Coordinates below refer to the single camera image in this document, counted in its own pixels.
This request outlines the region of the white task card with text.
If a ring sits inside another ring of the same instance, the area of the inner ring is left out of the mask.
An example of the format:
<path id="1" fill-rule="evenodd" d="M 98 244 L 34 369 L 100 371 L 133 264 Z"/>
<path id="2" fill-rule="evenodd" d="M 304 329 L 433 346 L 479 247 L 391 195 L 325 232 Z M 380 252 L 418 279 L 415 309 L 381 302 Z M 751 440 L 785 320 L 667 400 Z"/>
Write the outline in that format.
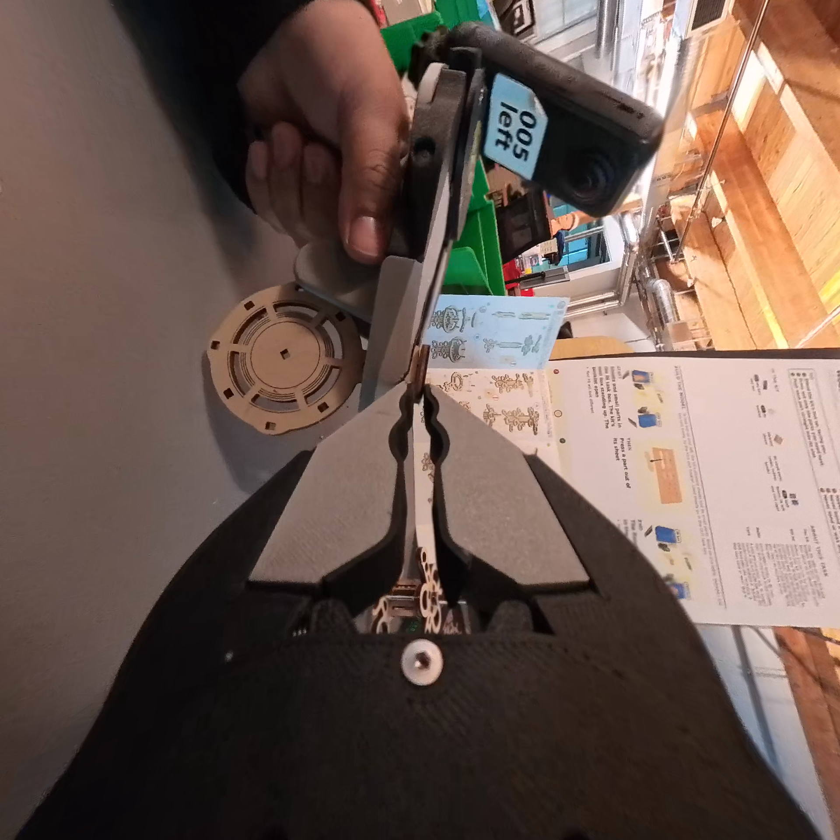
<path id="1" fill-rule="evenodd" d="M 696 623 L 839 620 L 838 352 L 548 364 L 560 473 Z"/>

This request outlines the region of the model manual with gear drawings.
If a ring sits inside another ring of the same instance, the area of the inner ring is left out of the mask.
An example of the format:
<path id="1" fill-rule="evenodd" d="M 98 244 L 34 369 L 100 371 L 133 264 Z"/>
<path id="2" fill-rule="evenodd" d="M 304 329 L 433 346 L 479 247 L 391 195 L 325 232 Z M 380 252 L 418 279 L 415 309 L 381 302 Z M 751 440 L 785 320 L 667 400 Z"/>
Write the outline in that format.
<path id="1" fill-rule="evenodd" d="M 427 383 L 555 471 L 560 456 L 544 367 L 565 309 L 564 299 L 443 294 L 424 336 Z"/>

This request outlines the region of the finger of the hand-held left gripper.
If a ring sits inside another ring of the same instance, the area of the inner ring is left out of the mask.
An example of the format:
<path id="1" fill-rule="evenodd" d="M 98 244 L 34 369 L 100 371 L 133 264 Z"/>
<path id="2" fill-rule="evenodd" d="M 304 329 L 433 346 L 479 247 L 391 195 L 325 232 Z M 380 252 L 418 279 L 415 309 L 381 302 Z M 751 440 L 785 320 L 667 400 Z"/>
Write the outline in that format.
<path id="1" fill-rule="evenodd" d="M 382 265 L 374 299 L 371 332 L 360 384 L 363 411 L 410 371 L 414 349 L 425 335 L 449 253 L 424 261 L 388 256 Z"/>

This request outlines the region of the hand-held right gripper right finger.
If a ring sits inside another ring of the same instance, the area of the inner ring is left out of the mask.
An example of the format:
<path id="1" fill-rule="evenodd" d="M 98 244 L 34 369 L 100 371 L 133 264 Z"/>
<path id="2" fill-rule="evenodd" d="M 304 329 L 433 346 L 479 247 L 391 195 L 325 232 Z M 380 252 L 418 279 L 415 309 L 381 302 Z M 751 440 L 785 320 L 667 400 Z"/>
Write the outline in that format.
<path id="1" fill-rule="evenodd" d="M 497 607 L 584 591 L 591 576 L 520 448 L 424 388 L 437 567 L 448 601 Z"/>

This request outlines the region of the silver ventilation duct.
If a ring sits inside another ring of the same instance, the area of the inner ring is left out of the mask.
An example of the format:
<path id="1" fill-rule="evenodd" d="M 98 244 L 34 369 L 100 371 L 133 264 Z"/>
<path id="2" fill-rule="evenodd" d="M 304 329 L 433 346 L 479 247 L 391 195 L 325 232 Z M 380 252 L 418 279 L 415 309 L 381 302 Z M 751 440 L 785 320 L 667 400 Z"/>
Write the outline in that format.
<path id="1" fill-rule="evenodd" d="M 679 322 L 675 293 L 669 283 L 658 276 L 653 261 L 643 251 L 634 213 L 622 212 L 616 220 L 624 242 L 616 297 L 624 306 L 634 293 L 657 350 L 674 350 L 671 328 Z"/>

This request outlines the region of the round wooden disc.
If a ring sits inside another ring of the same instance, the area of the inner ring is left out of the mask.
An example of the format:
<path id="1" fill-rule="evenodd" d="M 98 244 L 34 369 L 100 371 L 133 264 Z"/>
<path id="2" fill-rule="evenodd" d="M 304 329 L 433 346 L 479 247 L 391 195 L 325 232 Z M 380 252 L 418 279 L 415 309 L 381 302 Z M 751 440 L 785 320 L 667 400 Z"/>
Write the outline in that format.
<path id="1" fill-rule="evenodd" d="M 209 340 L 222 403 L 258 432 L 280 436 L 335 414 L 361 381 L 365 350 L 351 315 L 296 285 L 242 300 Z"/>

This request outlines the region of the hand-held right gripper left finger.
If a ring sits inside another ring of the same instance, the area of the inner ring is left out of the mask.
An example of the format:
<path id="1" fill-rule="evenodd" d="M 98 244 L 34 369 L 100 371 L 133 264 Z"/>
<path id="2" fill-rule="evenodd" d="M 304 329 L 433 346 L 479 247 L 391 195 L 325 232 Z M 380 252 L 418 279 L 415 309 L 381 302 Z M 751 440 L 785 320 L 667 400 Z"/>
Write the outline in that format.
<path id="1" fill-rule="evenodd" d="M 323 440 L 248 582 L 332 598 L 351 614 L 387 593 L 404 562 L 412 421 L 410 388 L 399 384 Z"/>

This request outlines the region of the green plastic bin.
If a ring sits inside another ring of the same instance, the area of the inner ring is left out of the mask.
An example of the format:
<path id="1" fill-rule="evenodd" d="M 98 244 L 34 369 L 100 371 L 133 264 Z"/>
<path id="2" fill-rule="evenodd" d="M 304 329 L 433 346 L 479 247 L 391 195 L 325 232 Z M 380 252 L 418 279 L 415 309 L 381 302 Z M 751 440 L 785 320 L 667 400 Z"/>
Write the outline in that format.
<path id="1" fill-rule="evenodd" d="M 381 30 L 401 77 L 406 77 L 412 47 L 422 35 L 441 25 L 452 28 L 465 22 L 480 22 L 480 13 L 489 10 L 485 2 L 436 1 L 420 2 L 419 5 L 423 9 L 422 14 Z M 506 288 L 495 206 L 488 197 L 490 187 L 480 153 L 476 154 L 473 171 L 473 187 L 465 225 L 450 254 L 443 292 L 504 297 Z"/>

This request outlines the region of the black model kit box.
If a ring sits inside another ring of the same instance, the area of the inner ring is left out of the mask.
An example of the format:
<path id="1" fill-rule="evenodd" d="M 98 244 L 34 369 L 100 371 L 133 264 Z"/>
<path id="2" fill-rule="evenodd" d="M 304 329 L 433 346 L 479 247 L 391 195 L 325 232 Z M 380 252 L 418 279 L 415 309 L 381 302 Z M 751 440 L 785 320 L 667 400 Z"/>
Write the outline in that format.
<path id="1" fill-rule="evenodd" d="M 496 210 L 502 264 L 551 240 L 550 219 L 542 192 L 526 192 Z"/>

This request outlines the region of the person's left hand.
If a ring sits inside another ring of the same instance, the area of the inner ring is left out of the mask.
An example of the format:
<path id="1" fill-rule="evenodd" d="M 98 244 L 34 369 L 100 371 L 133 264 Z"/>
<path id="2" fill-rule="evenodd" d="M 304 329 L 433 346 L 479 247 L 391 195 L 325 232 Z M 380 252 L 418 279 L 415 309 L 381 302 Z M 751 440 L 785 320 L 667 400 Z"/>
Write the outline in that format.
<path id="1" fill-rule="evenodd" d="M 256 214 L 297 245 L 339 240 L 361 264 L 389 244 L 409 132 L 406 101 L 360 2 L 310 2 L 238 81 L 259 139 L 245 181 Z"/>

